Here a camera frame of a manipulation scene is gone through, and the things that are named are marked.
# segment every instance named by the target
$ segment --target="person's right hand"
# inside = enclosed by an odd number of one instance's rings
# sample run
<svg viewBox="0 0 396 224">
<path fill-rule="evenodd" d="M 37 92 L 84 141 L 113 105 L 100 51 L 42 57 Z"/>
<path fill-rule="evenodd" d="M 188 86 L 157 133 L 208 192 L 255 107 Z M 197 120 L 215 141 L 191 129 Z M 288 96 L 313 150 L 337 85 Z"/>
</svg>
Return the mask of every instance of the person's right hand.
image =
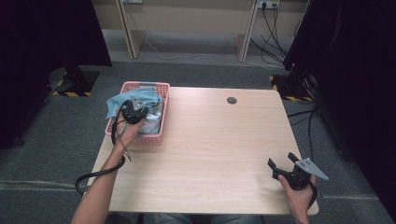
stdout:
<svg viewBox="0 0 396 224">
<path fill-rule="evenodd" d="M 288 205 L 291 214 L 294 216 L 295 223 L 309 223 L 307 211 L 314 193 L 311 186 L 307 185 L 302 190 L 294 190 L 290 187 L 288 180 L 283 175 L 279 175 L 278 179 L 286 191 Z M 317 179 L 314 175 L 311 175 L 311 182 L 314 186 L 316 185 Z"/>
</svg>

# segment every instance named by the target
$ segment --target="wall socket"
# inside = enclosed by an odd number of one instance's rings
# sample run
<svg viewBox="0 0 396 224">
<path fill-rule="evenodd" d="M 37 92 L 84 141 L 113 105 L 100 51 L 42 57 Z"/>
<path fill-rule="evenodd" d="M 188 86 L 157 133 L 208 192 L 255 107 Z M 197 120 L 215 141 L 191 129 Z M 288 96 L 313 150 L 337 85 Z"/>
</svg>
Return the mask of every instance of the wall socket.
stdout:
<svg viewBox="0 0 396 224">
<path fill-rule="evenodd" d="M 275 8 L 275 4 L 276 4 L 276 7 L 279 8 L 280 0 L 259 1 L 259 8 L 262 8 L 262 3 L 263 2 L 265 2 L 267 4 L 267 7 L 265 9 L 274 9 Z"/>
</svg>

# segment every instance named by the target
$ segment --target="person's lap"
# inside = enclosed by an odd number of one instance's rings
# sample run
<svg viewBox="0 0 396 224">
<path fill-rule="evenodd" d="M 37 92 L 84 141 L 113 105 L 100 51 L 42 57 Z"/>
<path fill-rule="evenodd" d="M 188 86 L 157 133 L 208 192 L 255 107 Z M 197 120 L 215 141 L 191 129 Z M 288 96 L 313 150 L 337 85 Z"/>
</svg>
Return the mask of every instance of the person's lap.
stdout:
<svg viewBox="0 0 396 224">
<path fill-rule="evenodd" d="M 188 214 L 145 214 L 145 224 L 192 224 Z M 254 215 L 214 215 L 211 224 L 262 224 L 262 218 Z"/>
</svg>

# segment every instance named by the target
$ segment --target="pink basket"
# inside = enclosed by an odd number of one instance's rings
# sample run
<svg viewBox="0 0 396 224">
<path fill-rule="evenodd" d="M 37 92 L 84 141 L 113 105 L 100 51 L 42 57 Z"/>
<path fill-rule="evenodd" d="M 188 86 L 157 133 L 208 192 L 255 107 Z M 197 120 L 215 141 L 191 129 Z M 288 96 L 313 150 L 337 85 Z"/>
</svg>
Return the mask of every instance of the pink basket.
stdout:
<svg viewBox="0 0 396 224">
<path fill-rule="evenodd" d="M 137 139 L 134 141 L 134 144 L 160 145 L 163 142 L 163 124 L 165 121 L 166 107 L 168 106 L 169 84 L 162 82 L 127 81 L 122 85 L 120 93 L 146 87 L 154 87 L 157 94 L 163 97 L 163 119 L 161 120 L 161 127 L 158 134 L 139 134 Z M 111 126 L 113 122 L 114 118 L 108 120 L 108 124 L 105 129 L 105 133 L 108 135 L 111 135 Z"/>
</svg>

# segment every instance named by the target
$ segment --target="forearm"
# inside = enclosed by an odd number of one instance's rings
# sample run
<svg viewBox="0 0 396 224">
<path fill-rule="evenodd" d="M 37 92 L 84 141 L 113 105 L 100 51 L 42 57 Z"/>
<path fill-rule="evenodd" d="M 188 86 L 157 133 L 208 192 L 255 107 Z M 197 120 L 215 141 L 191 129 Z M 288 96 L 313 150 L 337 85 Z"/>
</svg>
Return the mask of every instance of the forearm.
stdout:
<svg viewBox="0 0 396 224">
<path fill-rule="evenodd" d="M 123 146 L 116 144 L 101 170 L 107 170 L 120 163 Z M 117 171 L 97 176 L 82 199 L 73 216 L 72 223 L 105 223 Z"/>
</svg>

